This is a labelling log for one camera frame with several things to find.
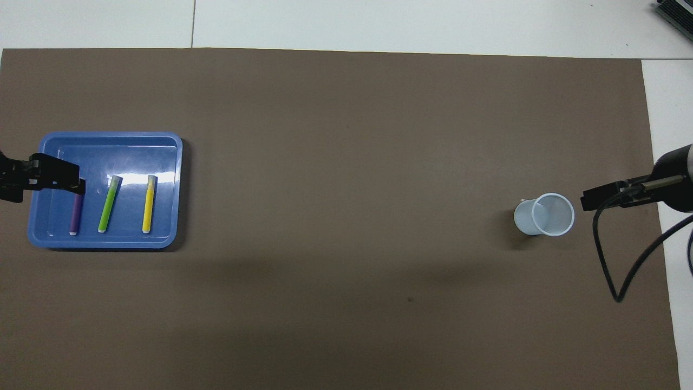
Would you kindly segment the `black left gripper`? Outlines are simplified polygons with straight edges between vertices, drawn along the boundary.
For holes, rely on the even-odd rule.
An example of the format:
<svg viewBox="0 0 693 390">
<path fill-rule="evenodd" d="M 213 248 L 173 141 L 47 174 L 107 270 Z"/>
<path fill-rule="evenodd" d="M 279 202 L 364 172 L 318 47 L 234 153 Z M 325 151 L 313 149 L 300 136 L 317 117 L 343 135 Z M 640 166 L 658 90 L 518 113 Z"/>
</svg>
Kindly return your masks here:
<svg viewBox="0 0 693 390">
<path fill-rule="evenodd" d="M 80 178 L 80 167 L 45 153 L 34 153 L 30 160 L 16 160 L 1 153 L 1 200 L 22 203 L 24 192 L 32 191 L 30 180 L 37 180 L 37 190 L 62 190 L 84 195 L 86 180 Z"/>
</svg>

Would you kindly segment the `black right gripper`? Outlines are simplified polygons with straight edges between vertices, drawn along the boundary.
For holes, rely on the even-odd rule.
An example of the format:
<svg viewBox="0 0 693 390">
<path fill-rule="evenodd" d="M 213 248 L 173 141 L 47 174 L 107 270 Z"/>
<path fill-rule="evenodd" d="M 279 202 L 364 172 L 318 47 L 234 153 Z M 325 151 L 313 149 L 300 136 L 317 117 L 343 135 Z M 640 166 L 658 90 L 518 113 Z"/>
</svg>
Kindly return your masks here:
<svg viewBox="0 0 693 390">
<path fill-rule="evenodd" d="M 584 212 L 612 207 L 636 207 L 649 203 L 663 202 L 679 212 L 692 211 L 692 145 L 680 147 L 663 154 L 651 173 L 627 181 L 590 188 L 580 198 Z M 627 187 L 641 186 L 639 192 L 627 195 Z"/>
</svg>

